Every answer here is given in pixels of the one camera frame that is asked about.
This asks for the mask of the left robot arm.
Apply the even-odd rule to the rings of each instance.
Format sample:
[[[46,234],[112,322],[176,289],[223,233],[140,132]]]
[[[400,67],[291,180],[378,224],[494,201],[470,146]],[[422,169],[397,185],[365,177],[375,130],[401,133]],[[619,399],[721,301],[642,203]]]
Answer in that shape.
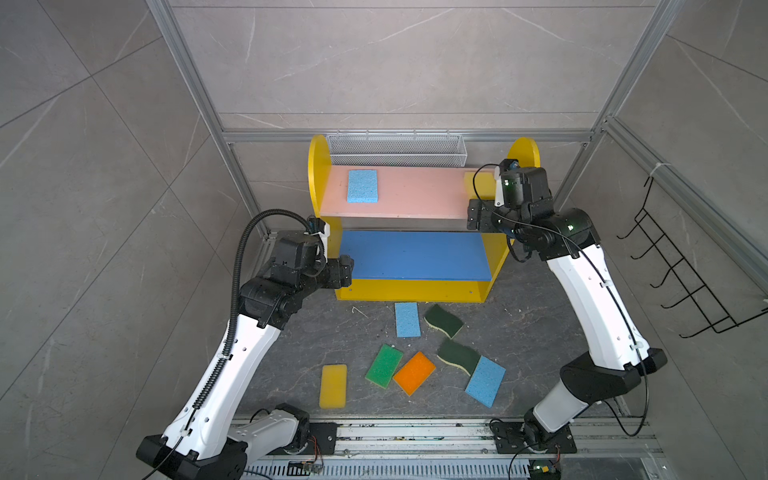
[[[234,285],[234,318],[222,344],[176,418],[145,437],[137,458],[169,479],[239,479],[248,463],[308,440],[305,412],[281,404],[261,420],[231,425],[258,366],[303,301],[320,289],[350,285],[353,260],[327,253],[331,229],[278,234],[257,275]]]

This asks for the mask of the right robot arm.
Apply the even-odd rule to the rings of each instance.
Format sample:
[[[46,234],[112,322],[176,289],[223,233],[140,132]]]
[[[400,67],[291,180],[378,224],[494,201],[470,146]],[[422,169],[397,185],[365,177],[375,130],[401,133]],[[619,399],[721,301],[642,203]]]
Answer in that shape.
[[[523,447],[543,452],[590,406],[647,387],[648,376],[667,363],[631,319],[610,276],[599,234],[590,216],[571,208],[556,211],[542,167],[504,160],[493,172],[494,197],[476,194],[467,226],[500,233],[507,247],[521,245],[555,274],[577,316],[588,350],[563,366],[558,383],[524,416]]]

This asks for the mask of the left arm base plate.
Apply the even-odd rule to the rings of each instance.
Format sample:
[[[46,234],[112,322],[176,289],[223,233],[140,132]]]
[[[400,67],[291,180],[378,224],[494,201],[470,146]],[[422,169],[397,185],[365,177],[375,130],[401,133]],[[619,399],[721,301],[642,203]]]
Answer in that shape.
[[[335,453],[339,425],[333,422],[310,422],[307,440],[303,444],[302,455],[315,455],[315,447],[319,448],[318,455],[333,455]]]

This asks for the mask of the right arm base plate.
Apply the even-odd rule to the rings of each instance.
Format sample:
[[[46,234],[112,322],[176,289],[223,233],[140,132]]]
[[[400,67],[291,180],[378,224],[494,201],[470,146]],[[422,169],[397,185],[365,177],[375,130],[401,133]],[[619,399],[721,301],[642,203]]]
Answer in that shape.
[[[496,450],[499,454],[531,451],[546,454],[575,454],[578,449],[568,425],[548,432],[535,420],[503,421],[493,418],[488,422]]]

